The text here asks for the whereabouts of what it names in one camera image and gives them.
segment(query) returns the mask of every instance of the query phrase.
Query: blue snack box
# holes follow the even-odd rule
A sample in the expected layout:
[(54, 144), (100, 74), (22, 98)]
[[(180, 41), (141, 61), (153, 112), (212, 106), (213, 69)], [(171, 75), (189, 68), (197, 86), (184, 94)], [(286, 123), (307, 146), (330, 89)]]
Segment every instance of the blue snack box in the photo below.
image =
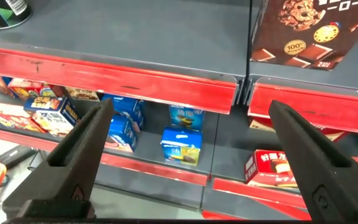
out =
[(66, 136), (78, 122), (78, 115), (68, 98), (37, 96), (28, 98), (24, 110), (56, 137)]
[(131, 121), (134, 131), (139, 132), (143, 128), (143, 101), (112, 94), (104, 94), (102, 100), (107, 98), (111, 98), (113, 101), (115, 112), (126, 116)]
[(112, 117), (106, 147), (125, 152), (134, 152), (137, 138), (131, 121), (125, 116), (115, 114)]
[(166, 127), (162, 134), (162, 151), (168, 161), (197, 165), (203, 134), (185, 128)]
[(169, 106), (171, 122), (175, 126), (201, 131), (203, 128), (204, 111), (185, 108), (184, 106)]

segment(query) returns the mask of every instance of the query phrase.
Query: red snack box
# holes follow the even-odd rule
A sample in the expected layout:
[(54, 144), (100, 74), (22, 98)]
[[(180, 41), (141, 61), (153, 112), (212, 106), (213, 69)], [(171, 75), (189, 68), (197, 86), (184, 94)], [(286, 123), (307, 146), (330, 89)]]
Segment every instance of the red snack box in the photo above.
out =
[(61, 97), (64, 95), (63, 88), (48, 83), (14, 78), (8, 87), (23, 100), (36, 96)]
[(358, 0), (263, 0), (251, 60), (332, 70), (358, 41)]
[[(275, 132), (275, 130), (273, 129), (272, 120), (268, 118), (259, 118), (259, 117), (252, 117), (251, 119), (252, 121), (250, 122), (249, 125), (250, 128)], [(315, 126), (315, 127), (318, 128), (331, 141), (338, 141), (346, 134), (345, 131), (340, 131), (331, 128), (324, 128), (320, 126)]]
[(246, 163), (246, 184), (297, 187), (284, 152), (257, 149)]
[(23, 110), (23, 106), (0, 103), (0, 123), (9, 128), (28, 129), (47, 133)]

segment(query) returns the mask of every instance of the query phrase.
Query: white floor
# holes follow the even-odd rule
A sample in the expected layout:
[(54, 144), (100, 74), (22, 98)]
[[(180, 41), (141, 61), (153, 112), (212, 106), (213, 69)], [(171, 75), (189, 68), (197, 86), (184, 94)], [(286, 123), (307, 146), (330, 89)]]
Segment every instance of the white floor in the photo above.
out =
[[(17, 146), (17, 144), (0, 140), (0, 154)], [(8, 171), (11, 181), (0, 192), (0, 206), (6, 198), (29, 174), (27, 166), (30, 159), (22, 162)], [(147, 197), (138, 197), (123, 194), (118, 190), (95, 187), (91, 201), (98, 218), (163, 218), (163, 219), (202, 219), (199, 212), (178, 208), (174, 205), (149, 200)], [(0, 223), (6, 219), (0, 212)]]

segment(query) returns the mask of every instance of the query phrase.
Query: red shelf edge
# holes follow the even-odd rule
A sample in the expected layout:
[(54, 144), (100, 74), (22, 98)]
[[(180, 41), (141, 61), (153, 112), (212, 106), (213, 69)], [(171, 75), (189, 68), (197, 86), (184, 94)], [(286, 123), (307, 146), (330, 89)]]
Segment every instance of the red shelf edge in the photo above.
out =
[(237, 83), (0, 49), (0, 75), (229, 114)]
[(208, 210), (203, 210), (201, 214), (205, 219), (208, 220), (245, 220), (245, 218), (232, 217), (230, 215), (224, 215), (218, 212), (210, 212)]
[(290, 194), (278, 190), (249, 186), (233, 180), (214, 178), (213, 190), (219, 190), (230, 194), (238, 194), (245, 197), (256, 198), (268, 202), (280, 203), (292, 207), (306, 208), (301, 195)]
[[(0, 139), (46, 151), (52, 151), (58, 144), (54, 141), (34, 138), (23, 134), (16, 134), (2, 130), (0, 130)], [(142, 172), (145, 174), (156, 175), (159, 177), (187, 182), (190, 184), (198, 184), (202, 186), (205, 186), (208, 180), (207, 174), (196, 174), (181, 169), (161, 166), (148, 162), (142, 162), (135, 159), (115, 156), (106, 153), (102, 155), (101, 163), (108, 166), (114, 166), (122, 169), (128, 169), (136, 172)]]
[(358, 133), (358, 96), (256, 83), (248, 115), (269, 118), (272, 100), (288, 104), (314, 125)]

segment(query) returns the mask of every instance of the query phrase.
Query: chocolate cookie box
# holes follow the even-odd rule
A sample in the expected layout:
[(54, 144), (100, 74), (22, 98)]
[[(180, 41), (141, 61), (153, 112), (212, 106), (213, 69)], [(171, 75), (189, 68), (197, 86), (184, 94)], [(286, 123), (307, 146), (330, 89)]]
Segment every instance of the chocolate cookie box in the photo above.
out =
[(251, 60), (332, 70), (358, 41), (358, 0), (264, 0)]

